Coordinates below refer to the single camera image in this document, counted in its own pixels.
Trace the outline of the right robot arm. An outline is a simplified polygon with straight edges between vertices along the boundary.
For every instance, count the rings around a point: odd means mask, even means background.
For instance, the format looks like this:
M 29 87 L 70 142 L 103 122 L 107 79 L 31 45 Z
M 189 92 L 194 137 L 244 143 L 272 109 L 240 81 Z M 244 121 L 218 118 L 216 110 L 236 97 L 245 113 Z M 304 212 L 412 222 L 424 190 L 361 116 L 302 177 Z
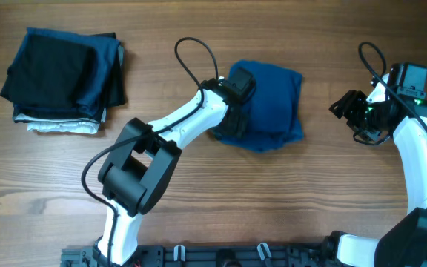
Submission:
M 406 179 L 406 216 L 380 239 L 338 234 L 327 256 L 344 266 L 427 266 L 427 69 L 409 62 L 372 80 L 366 96 L 350 90 L 329 110 L 346 118 L 356 142 L 392 139 Z

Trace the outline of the blue polo shirt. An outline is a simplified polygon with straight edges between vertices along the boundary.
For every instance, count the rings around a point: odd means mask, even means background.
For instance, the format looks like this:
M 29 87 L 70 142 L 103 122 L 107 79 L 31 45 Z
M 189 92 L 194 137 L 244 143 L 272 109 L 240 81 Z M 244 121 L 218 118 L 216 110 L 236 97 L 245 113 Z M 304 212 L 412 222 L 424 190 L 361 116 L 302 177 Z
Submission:
M 304 137 L 298 117 L 301 93 L 301 73 L 273 64 L 240 60 L 230 69 L 233 76 L 239 69 L 251 73 L 256 89 L 241 111 L 245 130 L 242 136 L 231 133 L 232 127 L 211 128 L 214 138 L 226 145 L 237 146 L 256 153 L 279 149 Z

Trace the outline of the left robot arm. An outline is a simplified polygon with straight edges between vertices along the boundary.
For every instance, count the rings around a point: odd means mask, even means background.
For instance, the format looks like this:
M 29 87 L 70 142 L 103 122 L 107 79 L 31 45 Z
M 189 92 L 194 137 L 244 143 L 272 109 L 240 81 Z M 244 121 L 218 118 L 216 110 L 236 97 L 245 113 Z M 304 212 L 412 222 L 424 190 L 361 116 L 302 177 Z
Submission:
M 93 247 L 98 266 L 132 263 L 142 218 L 165 193 L 182 150 L 215 127 L 243 136 L 248 117 L 242 105 L 255 89 L 253 75 L 243 67 L 227 79 L 204 81 L 195 96 L 173 113 L 149 123 L 129 121 L 116 143 L 100 153 L 105 161 L 98 181 L 107 220 Z

